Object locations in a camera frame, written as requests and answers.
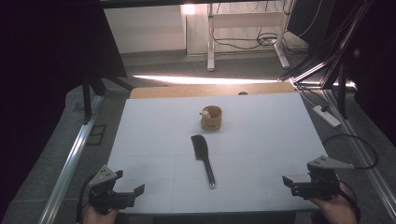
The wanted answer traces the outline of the wooden table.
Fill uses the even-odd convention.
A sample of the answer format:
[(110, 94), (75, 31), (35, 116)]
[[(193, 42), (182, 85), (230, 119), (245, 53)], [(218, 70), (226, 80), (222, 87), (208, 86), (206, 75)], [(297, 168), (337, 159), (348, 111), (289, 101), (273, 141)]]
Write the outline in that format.
[(270, 94), (295, 92), (287, 82), (253, 83), (253, 84), (213, 84), (213, 85), (177, 85), (166, 87), (134, 88), (131, 99), (177, 98), (238, 95), (240, 92), (250, 94)]

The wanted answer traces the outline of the white table mat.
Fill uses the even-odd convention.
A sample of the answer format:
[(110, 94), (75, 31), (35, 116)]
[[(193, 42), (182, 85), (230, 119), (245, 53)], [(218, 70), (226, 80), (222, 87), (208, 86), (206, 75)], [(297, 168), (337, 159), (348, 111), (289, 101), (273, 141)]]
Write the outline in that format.
[[(222, 110), (216, 131), (201, 126), (208, 105)], [(216, 180), (195, 159), (202, 135)], [(327, 153), (297, 92), (212, 97), (131, 99), (126, 102), (108, 160), (122, 170), (116, 191), (144, 184), (130, 208), (140, 215), (308, 210), (282, 176), (309, 180), (307, 163)]]

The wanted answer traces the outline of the black panel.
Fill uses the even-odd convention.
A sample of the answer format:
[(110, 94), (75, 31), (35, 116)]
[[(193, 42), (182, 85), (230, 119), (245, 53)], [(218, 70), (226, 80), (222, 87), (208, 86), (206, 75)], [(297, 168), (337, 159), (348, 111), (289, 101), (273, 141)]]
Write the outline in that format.
[(335, 0), (295, 0), (288, 31), (309, 45), (322, 42), (328, 29)]

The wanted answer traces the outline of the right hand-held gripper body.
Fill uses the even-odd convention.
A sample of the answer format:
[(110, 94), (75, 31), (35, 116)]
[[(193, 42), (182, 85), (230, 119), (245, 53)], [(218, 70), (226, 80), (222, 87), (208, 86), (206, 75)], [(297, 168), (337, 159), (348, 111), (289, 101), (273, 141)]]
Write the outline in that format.
[(291, 194), (305, 200), (317, 198), (330, 200), (340, 194), (340, 181), (336, 169), (354, 169), (350, 163), (320, 156), (307, 163), (309, 182), (291, 182)]

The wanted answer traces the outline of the person's right hand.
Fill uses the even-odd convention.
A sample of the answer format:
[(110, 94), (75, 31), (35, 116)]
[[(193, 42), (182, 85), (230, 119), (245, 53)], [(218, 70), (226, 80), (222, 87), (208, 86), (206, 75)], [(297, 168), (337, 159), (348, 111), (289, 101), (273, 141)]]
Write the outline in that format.
[(346, 198), (355, 199), (353, 190), (345, 183), (340, 183), (342, 194), (331, 200), (310, 199), (318, 207), (318, 211), (311, 214), (313, 224), (359, 224), (359, 211)]

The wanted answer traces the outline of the white power strip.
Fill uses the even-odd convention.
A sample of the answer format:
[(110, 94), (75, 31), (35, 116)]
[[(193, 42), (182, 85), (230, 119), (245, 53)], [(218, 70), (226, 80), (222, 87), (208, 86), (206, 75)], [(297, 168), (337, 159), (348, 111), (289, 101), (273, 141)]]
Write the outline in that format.
[(331, 113), (324, 109), (321, 105), (317, 105), (313, 108), (313, 111), (326, 121), (331, 127), (335, 128), (341, 125), (341, 122), (336, 119)]

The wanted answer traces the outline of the black metal stand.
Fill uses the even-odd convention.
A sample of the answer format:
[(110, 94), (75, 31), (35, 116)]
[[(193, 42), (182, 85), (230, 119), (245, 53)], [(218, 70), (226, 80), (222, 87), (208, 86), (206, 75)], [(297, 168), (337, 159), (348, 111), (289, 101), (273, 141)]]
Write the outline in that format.
[(134, 86), (122, 80), (120, 77), (114, 77), (104, 72), (98, 72), (96, 75), (87, 74), (82, 76), (82, 91), (83, 91), (83, 105), (84, 105), (84, 123), (88, 124), (93, 116), (91, 91), (97, 96), (104, 96), (106, 93), (106, 86), (103, 78), (107, 79), (127, 91), (132, 91)]

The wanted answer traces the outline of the person's left hand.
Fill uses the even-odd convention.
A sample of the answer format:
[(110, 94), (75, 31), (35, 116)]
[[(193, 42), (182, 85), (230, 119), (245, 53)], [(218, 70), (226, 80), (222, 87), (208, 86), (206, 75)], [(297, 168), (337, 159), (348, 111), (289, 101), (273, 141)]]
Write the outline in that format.
[(118, 210), (111, 210), (103, 215), (89, 204), (83, 210), (82, 224), (114, 224), (118, 213)]

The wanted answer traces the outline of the aluminium floor rail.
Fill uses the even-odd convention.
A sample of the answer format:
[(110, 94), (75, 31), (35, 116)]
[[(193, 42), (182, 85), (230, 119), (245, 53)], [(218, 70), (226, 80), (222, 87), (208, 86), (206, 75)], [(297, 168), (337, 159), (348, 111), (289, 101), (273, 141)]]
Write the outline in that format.
[(64, 195), (69, 187), (72, 180), (73, 174), (78, 166), (78, 161), (82, 155), (83, 149), (86, 145), (87, 139), (92, 130), (93, 124), (96, 121), (99, 108), (102, 104), (104, 97), (95, 96), (92, 101), (92, 115), (90, 118), (81, 126), (78, 135), (75, 139), (73, 146), (64, 163), (64, 167), (59, 174), (56, 184), (52, 190), (51, 195), (47, 201), (47, 204), (43, 210), (43, 213), (38, 220), (37, 224), (53, 224), (61, 203), (64, 199)]
[[(350, 135), (349, 140), (351, 141), (352, 149), (360, 163), (364, 166), (371, 165), (374, 160), (369, 155), (369, 147), (357, 138), (357, 133), (353, 129), (351, 123), (347, 119), (344, 119), (342, 114), (338, 111), (336, 98), (332, 91), (324, 90), (322, 94), (329, 102), (334, 116), (341, 121), (341, 127), (344, 133), (346, 135)], [(388, 182), (381, 175), (377, 167), (367, 169), (366, 174), (368, 175), (376, 193), (389, 213), (393, 224), (396, 224), (396, 195), (393, 193)]]

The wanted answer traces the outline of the round wooden cup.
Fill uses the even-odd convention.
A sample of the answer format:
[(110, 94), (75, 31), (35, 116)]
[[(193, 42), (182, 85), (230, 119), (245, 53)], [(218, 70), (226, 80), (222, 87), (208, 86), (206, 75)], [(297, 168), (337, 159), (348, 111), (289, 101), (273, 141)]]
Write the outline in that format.
[(207, 109), (211, 115), (210, 119), (203, 119), (201, 116), (201, 126), (207, 131), (216, 131), (221, 127), (222, 110), (219, 106), (208, 105), (203, 110)]

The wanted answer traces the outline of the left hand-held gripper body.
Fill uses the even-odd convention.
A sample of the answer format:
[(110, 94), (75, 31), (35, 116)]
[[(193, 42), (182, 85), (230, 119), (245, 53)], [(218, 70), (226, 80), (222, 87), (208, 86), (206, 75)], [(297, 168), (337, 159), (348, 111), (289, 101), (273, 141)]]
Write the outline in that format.
[(116, 192), (115, 172), (106, 165), (101, 167), (89, 182), (89, 204), (101, 214), (106, 215), (113, 209), (125, 209), (134, 206), (132, 192)]

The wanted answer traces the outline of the black curtain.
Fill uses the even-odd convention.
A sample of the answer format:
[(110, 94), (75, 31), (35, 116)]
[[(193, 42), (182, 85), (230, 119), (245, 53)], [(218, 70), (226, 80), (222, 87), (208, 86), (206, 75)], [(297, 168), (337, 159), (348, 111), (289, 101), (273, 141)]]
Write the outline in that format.
[(0, 0), (0, 218), (84, 76), (126, 72), (100, 0)]

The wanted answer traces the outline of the aluminium frame stand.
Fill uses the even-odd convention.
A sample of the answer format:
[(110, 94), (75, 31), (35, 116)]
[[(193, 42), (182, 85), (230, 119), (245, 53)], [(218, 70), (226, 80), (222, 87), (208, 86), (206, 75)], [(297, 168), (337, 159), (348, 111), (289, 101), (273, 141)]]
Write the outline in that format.
[(361, 22), (373, 4), (374, 0), (354, 0), (353, 8), (348, 11), (342, 21), (332, 34), (322, 42), (311, 48), (311, 53), (305, 58), (307, 61), (312, 55), (323, 53), (321, 63), (297, 76), (292, 83), (301, 84), (303, 80), (313, 76), (319, 70), (326, 68), (326, 74), (320, 80), (318, 86), (321, 90), (330, 90), (338, 81), (338, 112), (347, 119), (346, 113), (346, 92), (347, 75), (343, 72), (347, 47), (352, 37), (356, 34)]

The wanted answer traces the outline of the white desk frame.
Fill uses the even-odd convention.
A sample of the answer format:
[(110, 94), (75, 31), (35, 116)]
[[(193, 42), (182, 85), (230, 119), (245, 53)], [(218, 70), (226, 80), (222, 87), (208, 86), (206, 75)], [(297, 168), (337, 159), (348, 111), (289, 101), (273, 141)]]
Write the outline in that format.
[(219, 28), (245, 28), (245, 27), (278, 27), (276, 40), (271, 42), (283, 69), (289, 69), (290, 64), (282, 49), (282, 40), (287, 29), (290, 13), (294, 0), (286, 0), (282, 11), (215, 14), (213, 3), (207, 5), (208, 17), (208, 47), (207, 47), (207, 70), (215, 70), (215, 40), (214, 31)]

